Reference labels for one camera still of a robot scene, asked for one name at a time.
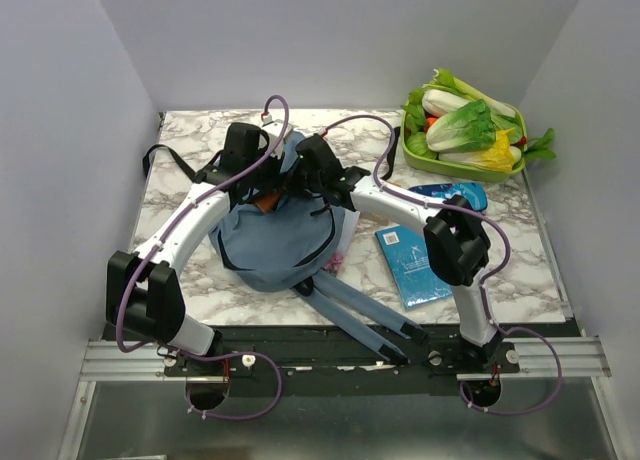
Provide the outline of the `blue plastic-wrapped book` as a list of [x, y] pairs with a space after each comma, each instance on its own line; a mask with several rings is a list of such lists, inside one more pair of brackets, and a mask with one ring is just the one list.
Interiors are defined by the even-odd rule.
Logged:
[[375, 236], [406, 310], [452, 296], [450, 286], [431, 269], [422, 236], [400, 225], [379, 230]]

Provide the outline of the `blue student backpack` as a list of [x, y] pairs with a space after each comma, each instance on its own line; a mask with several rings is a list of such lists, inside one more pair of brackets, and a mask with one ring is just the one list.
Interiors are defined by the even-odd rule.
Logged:
[[288, 173], [297, 158], [295, 147], [305, 137], [291, 131], [284, 147], [282, 173], [288, 196], [278, 209], [263, 214], [246, 200], [235, 206], [204, 239], [209, 239], [223, 266], [259, 292], [294, 290], [317, 313], [394, 364], [404, 365], [406, 355], [374, 332], [353, 311], [376, 321], [400, 337], [421, 340], [417, 323], [355, 290], [323, 267], [337, 248], [345, 211], [320, 195], [310, 198], [287, 191]]

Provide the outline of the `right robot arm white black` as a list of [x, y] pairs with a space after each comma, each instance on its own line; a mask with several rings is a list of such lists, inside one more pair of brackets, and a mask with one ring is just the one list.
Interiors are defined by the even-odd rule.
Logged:
[[474, 372], [493, 364], [502, 334], [484, 288], [491, 242], [483, 216], [460, 195], [449, 200], [423, 196], [384, 183], [376, 172], [345, 168], [318, 134], [295, 151], [294, 189], [318, 194], [332, 206], [380, 215], [423, 236], [431, 270], [453, 293], [462, 364]]

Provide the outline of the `brown leather wallet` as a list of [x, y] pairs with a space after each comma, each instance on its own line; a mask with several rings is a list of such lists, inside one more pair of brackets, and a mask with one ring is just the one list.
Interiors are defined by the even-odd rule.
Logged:
[[278, 209], [278, 207], [287, 199], [287, 192], [284, 189], [278, 191], [261, 194], [253, 204], [263, 214], [269, 214]]

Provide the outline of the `designer fate flower book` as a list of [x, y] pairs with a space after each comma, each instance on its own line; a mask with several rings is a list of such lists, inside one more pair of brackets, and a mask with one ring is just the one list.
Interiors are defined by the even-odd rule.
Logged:
[[346, 259], [347, 250], [356, 231], [360, 217], [359, 212], [346, 210], [342, 224], [342, 233], [338, 241], [337, 248], [323, 269], [333, 276], [337, 276]]

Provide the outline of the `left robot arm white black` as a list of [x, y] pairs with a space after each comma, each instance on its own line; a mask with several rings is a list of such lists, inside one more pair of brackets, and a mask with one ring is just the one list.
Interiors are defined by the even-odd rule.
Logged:
[[107, 264], [106, 317], [124, 353], [136, 350], [124, 334], [141, 336], [187, 352], [201, 375], [214, 373], [222, 360], [215, 328], [192, 318], [180, 275], [205, 237], [241, 202], [276, 191], [281, 183], [287, 120], [267, 114], [261, 125], [232, 123], [221, 151], [198, 170], [188, 169], [191, 187], [177, 210], [133, 252], [115, 252]]

